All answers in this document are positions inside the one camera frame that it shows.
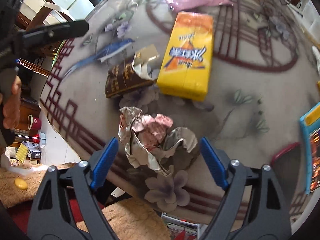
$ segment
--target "white tile floor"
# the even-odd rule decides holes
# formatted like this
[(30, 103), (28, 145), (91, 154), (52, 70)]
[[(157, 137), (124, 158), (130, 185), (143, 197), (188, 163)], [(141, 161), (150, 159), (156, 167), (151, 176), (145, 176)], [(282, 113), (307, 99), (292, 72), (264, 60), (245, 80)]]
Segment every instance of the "white tile floor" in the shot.
[(43, 112), (40, 113), (41, 132), (45, 133), (46, 145), (42, 149), (41, 163), (58, 165), (68, 162), (79, 162), (79, 156), (50, 125)]

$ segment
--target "yellow juice box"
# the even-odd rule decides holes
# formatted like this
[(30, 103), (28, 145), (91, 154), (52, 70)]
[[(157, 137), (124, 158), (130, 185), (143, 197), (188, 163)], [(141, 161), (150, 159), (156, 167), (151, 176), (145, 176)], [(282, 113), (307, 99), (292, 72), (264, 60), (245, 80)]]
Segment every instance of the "yellow juice box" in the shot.
[(161, 92), (203, 101), (208, 93), (212, 46), (212, 16), (180, 12), (157, 80)]

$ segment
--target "red bucket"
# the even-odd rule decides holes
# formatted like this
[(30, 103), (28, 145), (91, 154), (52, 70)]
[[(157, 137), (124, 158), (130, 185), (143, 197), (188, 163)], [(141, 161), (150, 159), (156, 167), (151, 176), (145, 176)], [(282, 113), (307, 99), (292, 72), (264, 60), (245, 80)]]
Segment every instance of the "red bucket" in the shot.
[(28, 129), (29, 130), (40, 130), (41, 120), (37, 117), (33, 117), (31, 114), (28, 116)]

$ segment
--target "blue bird print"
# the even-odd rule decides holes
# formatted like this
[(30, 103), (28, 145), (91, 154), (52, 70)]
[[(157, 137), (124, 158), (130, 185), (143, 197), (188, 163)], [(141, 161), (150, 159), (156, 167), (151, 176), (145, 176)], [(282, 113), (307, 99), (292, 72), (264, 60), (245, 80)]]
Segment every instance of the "blue bird print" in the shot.
[(114, 55), (120, 53), (124, 49), (126, 49), (128, 46), (130, 46), (134, 40), (132, 39), (125, 39), (123, 41), (118, 41), (111, 43), (107, 46), (105, 46), (103, 49), (99, 50), (97, 54), (94, 54), (88, 58), (85, 58), (83, 60), (80, 60), (76, 64), (74, 64), (71, 68), (69, 68), (66, 73), (63, 75), (62, 80), (65, 80), (68, 76), (71, 75), (74, 71), (95, 62), (96, 60), (100, 60), (101, 62), (106, 61), (108, 58), (113, 57)]

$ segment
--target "fuzzy fabric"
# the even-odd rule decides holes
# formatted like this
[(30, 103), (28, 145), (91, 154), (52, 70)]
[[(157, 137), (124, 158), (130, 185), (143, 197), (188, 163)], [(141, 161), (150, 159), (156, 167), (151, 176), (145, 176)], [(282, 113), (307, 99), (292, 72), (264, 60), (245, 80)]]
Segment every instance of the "fuzzy fabric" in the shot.
[[(170, 240), (170, 233), (154, 210), (137, 198), (114, 203), (102, 209), (120, 240)], [(77, 227), (88, 232), (84, 221)]]
[[(73, 167), (74, 163), (66, 163), (58, 165), (58, 169), (65, 169)], [(19, 203), (32, 200), (35, 196), (38, 187), (42, 181), (45, 171), (36, 171), (27, 176), (7, 171), (0, 168), (0, 200), (5, 208), (13, 207)], [(14, 180), (16, 178), (23, 179), (28, 184), (27, 190), (22, 190), (16, 187)]]

